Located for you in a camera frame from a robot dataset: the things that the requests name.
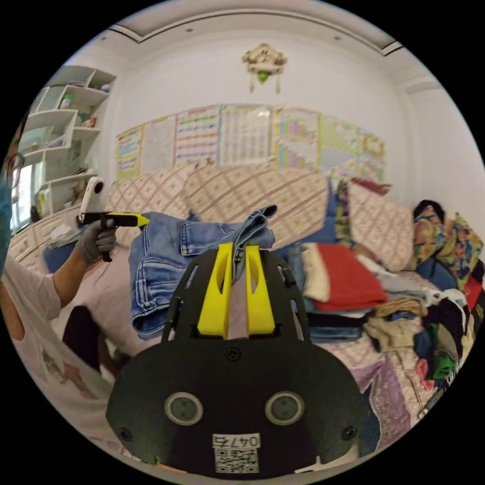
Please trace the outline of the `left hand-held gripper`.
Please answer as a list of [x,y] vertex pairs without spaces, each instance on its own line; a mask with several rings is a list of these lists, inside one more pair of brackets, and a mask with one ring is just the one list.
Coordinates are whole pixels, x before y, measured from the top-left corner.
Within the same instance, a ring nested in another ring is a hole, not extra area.
[[[93,215],[87,214],[84,216],[84,219],[83,219],[83,221],[86,223],[86,229],[88,225],[98,220],[102,222],[105,222],[107,220],[107,226],[115,227],[115,228],[118,228],[118,227],[143,228],[146,225],[148,225],[150,222],[150,219],[148,217],[140,213],[107,213],[107,215],[104,213],[93,214]],[[110,262],[112,260],[110,253],[103,254],[103,257],[101,259],[105,262]]]

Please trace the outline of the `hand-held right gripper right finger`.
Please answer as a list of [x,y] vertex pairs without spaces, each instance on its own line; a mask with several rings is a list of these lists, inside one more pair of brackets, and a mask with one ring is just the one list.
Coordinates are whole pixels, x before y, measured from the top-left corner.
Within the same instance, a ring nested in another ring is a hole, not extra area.
[[258,246],[246,246],[245,269],[248,337],[272,335],[275,321]]

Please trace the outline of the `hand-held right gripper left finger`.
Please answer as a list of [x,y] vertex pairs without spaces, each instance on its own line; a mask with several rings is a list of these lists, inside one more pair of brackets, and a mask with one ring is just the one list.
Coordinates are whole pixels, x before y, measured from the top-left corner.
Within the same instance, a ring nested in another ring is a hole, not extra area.
[[197,330],[202,336],[228,338],[233,244],[218,247]]

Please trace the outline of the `person's left hand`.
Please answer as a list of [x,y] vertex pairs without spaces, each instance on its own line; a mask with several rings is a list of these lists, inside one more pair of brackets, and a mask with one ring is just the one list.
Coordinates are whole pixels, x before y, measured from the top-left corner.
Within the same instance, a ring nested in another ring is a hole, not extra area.
[[105,222],[95,221],[82,233],[75,250],[86,264],[91,265],[102,258],[103,254],[109,254],[115,248],[116,230],[113,219],[107,219]]

